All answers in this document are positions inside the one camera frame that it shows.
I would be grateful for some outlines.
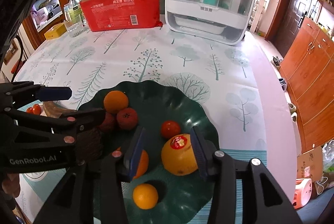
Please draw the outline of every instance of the cardboard box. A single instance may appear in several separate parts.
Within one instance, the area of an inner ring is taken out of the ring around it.
[[[50,40],[60,37],[63,33],[66,33],[66,27],[64,23],[59,23],[50,28],[45,34],[45,39]]]
[[[322,177],[322,148],[316,147],[297,157],[297,178],[311,178],[313,182]]]

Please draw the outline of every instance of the floor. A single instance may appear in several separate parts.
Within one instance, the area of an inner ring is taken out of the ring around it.
[[[263,37],[258,36],[257,34],[254,34],[253,36],[257,40],[258,45],[262,48],[264,54],[267,56],[268,60],[271,62],[271,65],[277,77],[281,78],[281,75],[278,72],[278,69],[272,63],[272,60],[273,60],[273,56],[278,56],[278,58],[283,59],[282,55],[278,52],[276,47],[270,41],[266,41]],[[291,99],[287,91],[284,92],[284,95],[285,95],[285,98],[287,99],[287,102],[291,103]]]
[[[278,78],[281,78],[281,75],[278,72],[278,69],[272,63],[273,56],[278,56],[280,59],[283,59],[281,54],[278,52],[276,47],[270,41],[266,41],[263,37],[258,36],[257,34],[252,34],[252,36],[254,37],[254,39],[256,40],[256,43],[263,50],[264,54],[266,55],[266,57],[270,61],[270,64],[272,65],[273,70],[276,73],[276,76]],[[286,101],[288,103],[291,103],[291,99],[290,99],[290,96],[289,96],[287,91],[284,92],[284,96],[286,98]],[[301,152],[302,152],[302,144],[301,144],[301,141],[300,141],[300,135],[299,135],[299,130],[298,130],[297,123],[293,122],[293,128],[294,128],[294,132],[295,132],[297,155],[300,155]]]

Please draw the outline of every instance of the wooden door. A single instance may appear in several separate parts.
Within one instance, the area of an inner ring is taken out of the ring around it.
[[[301,27],[279,69],[284,71],[284,75],[288,80],[311,49],[313,41],[310,33],[304,27]]]
[[[303,125],[317,116],[334,99],[334,60],[329,61],[320,76],[297,99]]]
[[[304,125],[306,150],[323,145],[334,137],[334,100],[316,117]]]
[[[321,74],[329,57],[318,40],[312,45],[300,66],[289,79],[289,84],[298,100]]]
[[[285,57],[300,28],[298,27],[302,14],[309,9],[311,0],[290,0],[285,17],[278,28],[273,44]]]

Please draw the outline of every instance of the slipper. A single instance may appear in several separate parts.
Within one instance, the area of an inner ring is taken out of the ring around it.
[[[287,85],[286,84],[281,84],[283,91],[285,92],[287,90]]]
[[[280,81],[281,84],[287,84],[284,78],[279,78],[278,80]]]
[[[296,122],[297,121],[297,113],[294,112],[293,114],[291,114],[291,119],[293,122]]]
[[[297,111],[297,107],[294,104],[288,103],[288,106],[289,106],[290,114],[293,114],[295,111]]]

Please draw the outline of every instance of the barcode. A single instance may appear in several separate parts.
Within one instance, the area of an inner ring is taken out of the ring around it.
[[[132,25],[138,25],[137,15],[131,15],[130,19]]]

